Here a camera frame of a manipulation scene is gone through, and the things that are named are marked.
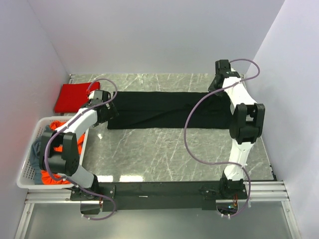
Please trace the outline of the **black t shirt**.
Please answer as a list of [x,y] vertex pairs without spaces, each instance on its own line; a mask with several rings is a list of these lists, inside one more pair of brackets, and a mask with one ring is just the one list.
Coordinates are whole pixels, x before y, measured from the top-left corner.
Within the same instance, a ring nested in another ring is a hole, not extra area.
[[212,95],[198,107],[206,93],[118,92],[113,100],[119,116],[108,129],[206,128],[228,129],[232,120],[226,94]]

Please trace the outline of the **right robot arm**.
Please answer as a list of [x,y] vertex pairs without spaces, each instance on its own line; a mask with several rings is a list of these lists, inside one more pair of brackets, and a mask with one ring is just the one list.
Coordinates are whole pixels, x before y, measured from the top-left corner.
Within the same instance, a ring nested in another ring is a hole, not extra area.
[[223,171],[219,186],[219,194],[225,199],[232,199],[246,190],[245,166],[252,147],[262,134],[264,124],[265,106],[250,96],[243,81],[229,60],[215,62],[215,77],[208,91],[221,90],[217,95],[226,93],[234,108],[229,126],[232,138],[229,163]]

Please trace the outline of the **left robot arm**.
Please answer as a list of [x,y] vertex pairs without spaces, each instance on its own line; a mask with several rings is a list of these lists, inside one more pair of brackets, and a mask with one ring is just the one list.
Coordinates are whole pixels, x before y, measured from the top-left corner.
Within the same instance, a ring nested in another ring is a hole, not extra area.
[[88,200],[100,197],[102,191],[95,174],[80,164],[78,140],[90,127],[96,127],[118,116],[112,102],[115,94],[94,90],[89,100],[65,124],[45,130],[41,136],[39,167],[55,182],[66,180],[82,189]]

